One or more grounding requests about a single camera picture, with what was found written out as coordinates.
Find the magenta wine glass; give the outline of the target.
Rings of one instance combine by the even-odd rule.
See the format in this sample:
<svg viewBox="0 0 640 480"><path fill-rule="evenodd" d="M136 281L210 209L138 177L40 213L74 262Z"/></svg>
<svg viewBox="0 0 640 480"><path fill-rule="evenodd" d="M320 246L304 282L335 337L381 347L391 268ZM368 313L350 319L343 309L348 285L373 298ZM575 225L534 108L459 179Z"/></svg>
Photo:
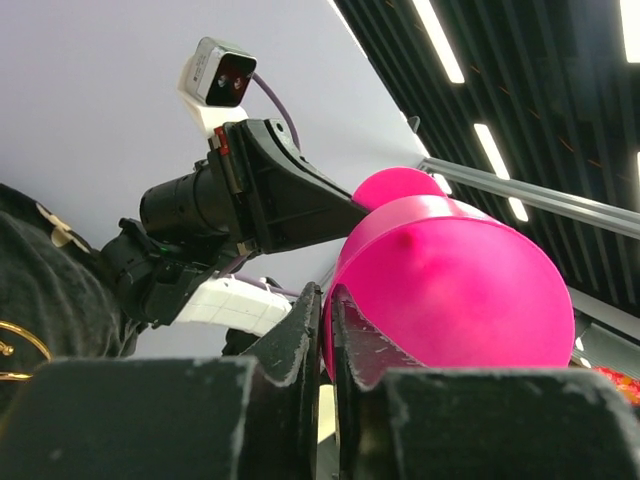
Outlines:
<svg viewBox="0 0 640 480"><path fill-rule="evenodd" d="M572 301L537 244L417 169L381 170L353 198L366 216L332 284L403 351L435 368L568 366Z"/></svg>

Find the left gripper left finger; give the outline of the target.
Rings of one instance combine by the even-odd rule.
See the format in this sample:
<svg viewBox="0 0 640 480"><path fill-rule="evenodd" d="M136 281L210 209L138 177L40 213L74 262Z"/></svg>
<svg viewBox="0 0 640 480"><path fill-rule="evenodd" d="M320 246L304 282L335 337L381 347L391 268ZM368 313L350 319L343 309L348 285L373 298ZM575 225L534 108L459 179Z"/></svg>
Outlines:
<svg viewBox="0 0 640 480"><path fill-rule="evenodd" d="M312 479L322 295L243 355L64 360L1 423L5 479Z"/></svg>

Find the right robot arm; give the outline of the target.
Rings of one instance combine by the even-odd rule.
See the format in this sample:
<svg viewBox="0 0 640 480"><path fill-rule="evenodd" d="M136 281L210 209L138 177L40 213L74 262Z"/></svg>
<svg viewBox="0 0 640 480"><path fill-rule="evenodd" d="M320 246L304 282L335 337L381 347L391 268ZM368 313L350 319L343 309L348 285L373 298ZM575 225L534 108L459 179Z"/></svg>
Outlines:
<svg viewBox="0 0 640 480"><path fill-rule="evenodd" d="M170 325L201 284L245 262L346 237L368 214L310 164L283 123L216 128L193 172L149 188L100 252L134 321Z"/></svg>

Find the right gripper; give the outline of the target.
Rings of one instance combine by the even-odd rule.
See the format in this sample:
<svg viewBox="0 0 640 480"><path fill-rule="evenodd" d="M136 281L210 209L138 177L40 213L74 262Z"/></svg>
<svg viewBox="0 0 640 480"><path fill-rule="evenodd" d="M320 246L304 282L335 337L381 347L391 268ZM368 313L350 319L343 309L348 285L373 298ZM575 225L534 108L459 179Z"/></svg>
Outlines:
<svg viewBox="0 0 640 480"><path fill-rule="evenodd" d="M216 228L239 253L281 253L341 239L369 214L306 160L280 120L226 122L208 143Z"/></svg>

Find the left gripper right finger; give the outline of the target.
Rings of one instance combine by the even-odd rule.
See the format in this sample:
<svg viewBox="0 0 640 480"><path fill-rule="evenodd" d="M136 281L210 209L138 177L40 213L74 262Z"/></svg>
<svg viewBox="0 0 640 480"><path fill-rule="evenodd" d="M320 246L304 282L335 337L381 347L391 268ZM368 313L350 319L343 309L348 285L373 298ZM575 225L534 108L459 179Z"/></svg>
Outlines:
<svg viewBox="0 0 640 480"><path fill-rule="evenodd" d="M338 286L331 296L343 479L635 479L639 421L603 375L429 369Z"/></svg>

